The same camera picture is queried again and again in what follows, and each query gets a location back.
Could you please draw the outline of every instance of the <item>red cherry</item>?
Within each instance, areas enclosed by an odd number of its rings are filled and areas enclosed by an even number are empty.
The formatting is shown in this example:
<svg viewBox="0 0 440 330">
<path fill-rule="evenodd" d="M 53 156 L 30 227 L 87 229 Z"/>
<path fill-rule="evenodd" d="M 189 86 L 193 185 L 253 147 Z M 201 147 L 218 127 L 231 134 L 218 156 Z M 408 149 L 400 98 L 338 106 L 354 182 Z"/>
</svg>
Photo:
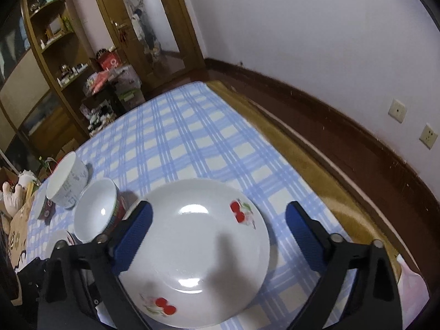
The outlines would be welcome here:
<svg viewBox="0 0 440 330">
<path fill-rule="evenodd" d="M 166 315 L 173 315 L 176 312 L 176 308 L 175 306 L 172 305 L 167 305 L 166 307 L 164 307 L 164 313 Z"/>
<path fill-rule="evenodd" d="M 155 303 L 158 307 L 164 307 L 168 304 L 168 301 L 165 298 L 157 298 Z"/>
<path fill-rule="evenodd" d="M 229 207 L 233 213 L 240 212 L 240 204 L 237 201 L 232 202 Z"/>
<path fill-rule="evenodd" d="M 235 218 L 237 219 L 237 222 L 240 224 L 245 220 L 245 214 L 243 212 L 236 213 Z"/>
</svg>

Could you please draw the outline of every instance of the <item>stuffed toy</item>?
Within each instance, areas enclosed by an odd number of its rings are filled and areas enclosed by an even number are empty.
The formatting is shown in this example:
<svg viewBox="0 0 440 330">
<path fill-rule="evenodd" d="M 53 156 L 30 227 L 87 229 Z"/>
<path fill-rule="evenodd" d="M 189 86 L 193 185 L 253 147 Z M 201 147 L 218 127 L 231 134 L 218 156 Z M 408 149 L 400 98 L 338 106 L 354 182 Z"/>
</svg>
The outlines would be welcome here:
<svg viewBox="0 0 440 330">
<path fill-rule="evenodd" d="M 3 203 L 6 211 L 11 218 L 14 218 L 15 214 L 18 212 L 25 203 L 26 193 L 20 185 L 15 186 L 15 192 L 10 191 L 9 183 L 5 182 L 3 184 Z"/>
<path fill-rule="evenodd" d="M 36 183 L 37 185 L 40 184 L 33 172 L 25 170 L 18 175 L 18 184 L 25 190 L 27 190 L 31 183 Z"/>
</svg>

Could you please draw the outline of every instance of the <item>door handle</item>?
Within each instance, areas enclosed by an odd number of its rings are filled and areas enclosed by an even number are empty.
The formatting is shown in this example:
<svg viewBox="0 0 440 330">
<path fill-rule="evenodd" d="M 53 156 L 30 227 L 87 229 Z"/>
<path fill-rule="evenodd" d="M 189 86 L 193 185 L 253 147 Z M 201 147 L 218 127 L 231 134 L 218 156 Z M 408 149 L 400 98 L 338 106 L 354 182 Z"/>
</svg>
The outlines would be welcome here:
<svg viewBox="0 0 440 330">
<path fill-rule="evenodd" d="M 118 30 L 120 30 L 121 28 L 127 27 L 127 26 L 128 26 L 128 23 L 123 23 L 123 24 L 118 25 L 117 22 L 115 22 L 115 23 L 114 23 L 114 26 L 115 26 Z"/>
</svg>

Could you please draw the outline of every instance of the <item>blue gripper pad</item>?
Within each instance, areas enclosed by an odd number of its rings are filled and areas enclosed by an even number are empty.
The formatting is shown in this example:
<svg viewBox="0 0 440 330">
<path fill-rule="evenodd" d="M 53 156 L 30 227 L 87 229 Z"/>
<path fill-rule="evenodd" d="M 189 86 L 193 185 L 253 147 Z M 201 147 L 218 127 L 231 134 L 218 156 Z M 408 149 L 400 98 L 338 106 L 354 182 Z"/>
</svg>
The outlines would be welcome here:
<svg viewBox="0 0 440 330">
<path fill-rule="evenodd" d="M 118 276 L 130 267 L 152 222 L 153 209 L 151 204 L 146 202 L 144 208 L 137 215 L 129 229 L 127 229 L 119 244 L 114 248 L 112 271 L 115 275 Z"/>
<path fill-rule="evenodd" d="M 309 267 L 322 276 L 327 268 L 324 261 L 324 248 L 307 226 L 293 202 L 288 204 L 285 209 L 285 221 Z"/>
</svg>

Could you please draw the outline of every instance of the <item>doorway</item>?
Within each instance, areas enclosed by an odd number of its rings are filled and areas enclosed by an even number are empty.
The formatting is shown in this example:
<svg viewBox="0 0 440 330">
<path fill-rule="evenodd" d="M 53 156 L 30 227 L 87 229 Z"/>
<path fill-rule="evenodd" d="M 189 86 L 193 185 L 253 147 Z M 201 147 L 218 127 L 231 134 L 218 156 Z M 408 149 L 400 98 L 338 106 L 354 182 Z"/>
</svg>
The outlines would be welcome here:
<svg viewBox="0 0 440 330">
<path fill-rule="evenodd" d="M 96 0 L 117 51 L 148 91 L 204 61 L 184 0 Z"/>
</svg>

